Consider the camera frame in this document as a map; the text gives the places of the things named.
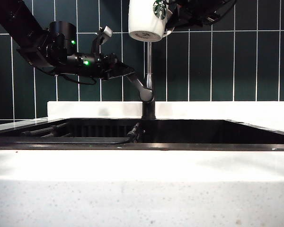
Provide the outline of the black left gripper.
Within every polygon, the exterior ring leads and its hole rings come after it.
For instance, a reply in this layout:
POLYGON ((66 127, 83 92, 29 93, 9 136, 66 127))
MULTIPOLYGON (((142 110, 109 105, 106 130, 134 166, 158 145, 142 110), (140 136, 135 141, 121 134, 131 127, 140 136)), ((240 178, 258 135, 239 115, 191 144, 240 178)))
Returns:
POLYGON ((118 61, 116 54, 100 54, 96 61, 95 78, 109 80, 134 74, 134 68, 118 61))

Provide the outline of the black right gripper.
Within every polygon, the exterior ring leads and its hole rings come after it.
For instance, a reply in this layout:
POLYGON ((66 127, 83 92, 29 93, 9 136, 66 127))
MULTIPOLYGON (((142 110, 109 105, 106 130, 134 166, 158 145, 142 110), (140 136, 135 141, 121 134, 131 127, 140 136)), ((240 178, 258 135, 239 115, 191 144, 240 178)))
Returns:
POLYGON ((178 26, 212 25, 222 17, 216 11, 225 5, 224 0, 177 0, 168 4, 172 15, 167 29, 178 26))

